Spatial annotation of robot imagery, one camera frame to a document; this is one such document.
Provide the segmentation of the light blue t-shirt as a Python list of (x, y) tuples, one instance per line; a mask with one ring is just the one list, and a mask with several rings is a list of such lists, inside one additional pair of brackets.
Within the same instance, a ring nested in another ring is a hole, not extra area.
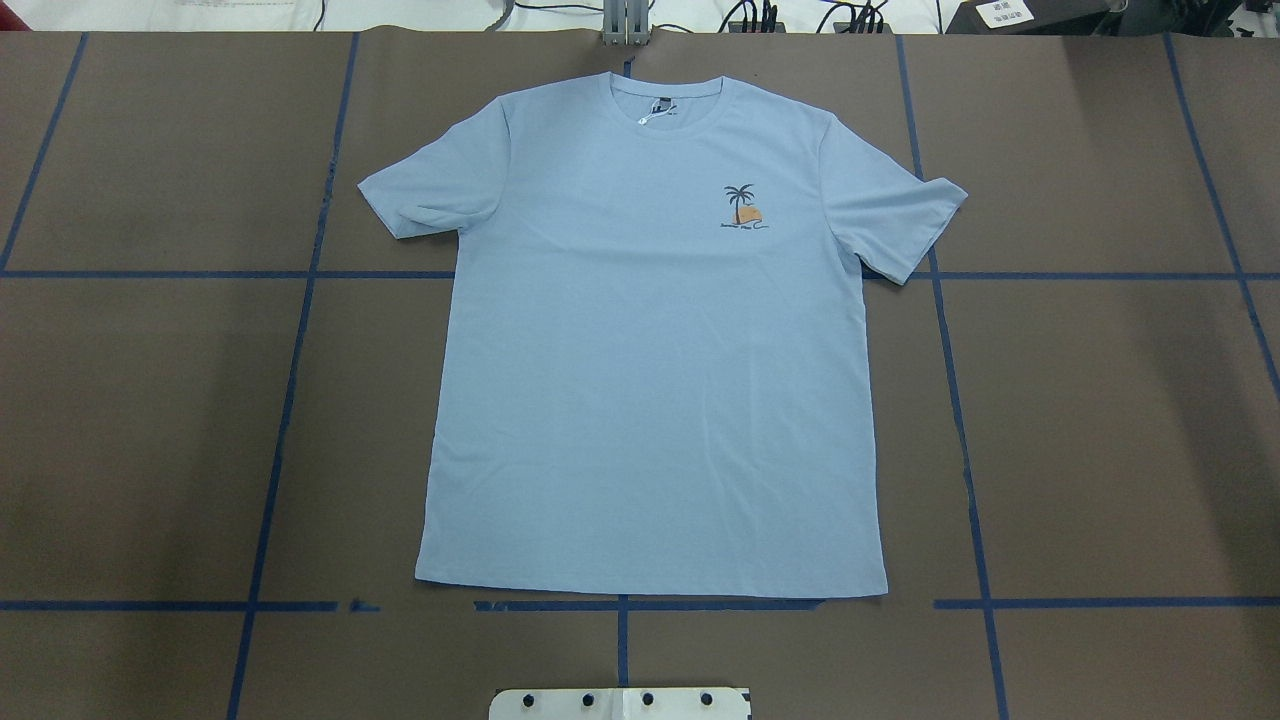
[(888, 588), (863, 272), (966, 201), (728, 77), (493, 99), (358, 190), (458, 236), (419, 582), (844, 600)]

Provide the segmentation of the black power adapter box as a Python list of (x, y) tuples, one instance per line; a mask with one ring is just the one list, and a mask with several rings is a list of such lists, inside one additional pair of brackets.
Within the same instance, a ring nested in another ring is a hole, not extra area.
[(946, 35), (1093, 35), (1114, 13), (1111, 1), (965, 1)]

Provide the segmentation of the aluminium frame post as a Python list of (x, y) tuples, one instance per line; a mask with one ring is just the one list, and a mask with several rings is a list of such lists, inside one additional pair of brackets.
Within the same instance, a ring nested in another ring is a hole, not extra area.
[(650, 42), (650, 3), (646, 0), (604, 0), (602, 42), (605, 46), (644, 46)]

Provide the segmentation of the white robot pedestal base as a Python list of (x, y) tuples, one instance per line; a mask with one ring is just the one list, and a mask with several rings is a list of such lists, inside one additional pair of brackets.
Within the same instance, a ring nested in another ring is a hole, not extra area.
[(498, 692), (489, 719), (751, 719), (750, 691), (732, 687), (554, 688)]

